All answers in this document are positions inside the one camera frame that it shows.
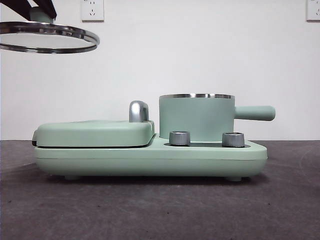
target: metal ring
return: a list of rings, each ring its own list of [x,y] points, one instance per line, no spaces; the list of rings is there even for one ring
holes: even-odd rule
[[[165,98],[212,98],[212,99],[235,99],[233,95],[227,94],[214,94],[214,93],[184,93],[184,94],[169,94],[169,95],[162,95],[159,99]]]
[[[6,21],[0,22],[0,35],[3,34],[41,34],[41,35],[58,35],[76,39],[83,39],[92,45],[75,48],[45,48],[45,47],[27,47],[0,43],[0,49],[40,54],[74,54],[92,51],[100,43],[99,37],[93,32],[81,28],[51,24],[37,21]]]

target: sandwich maker lid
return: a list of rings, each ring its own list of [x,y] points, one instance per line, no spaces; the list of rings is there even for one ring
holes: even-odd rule
[[[138,147],[147,145],[154,134],[153,121],[90,120],[42,124],[32,141],[38,147]]]

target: lid handle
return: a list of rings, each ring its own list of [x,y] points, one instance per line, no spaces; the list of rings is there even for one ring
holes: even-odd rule
[[[132,101],[129,107],[129,122],[142,123],[149,120],[148,104],[144,101]]]

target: pot handle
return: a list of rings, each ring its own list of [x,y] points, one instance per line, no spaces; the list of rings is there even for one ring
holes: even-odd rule
[[[271,121],[276,116],[273,106],[236,106],[235,119]]]

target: glass lid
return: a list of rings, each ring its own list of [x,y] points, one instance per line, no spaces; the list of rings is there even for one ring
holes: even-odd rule
[[[0,22],[0,49],[41,54],[92,51],[99,37],[81,28],[38,21]]]

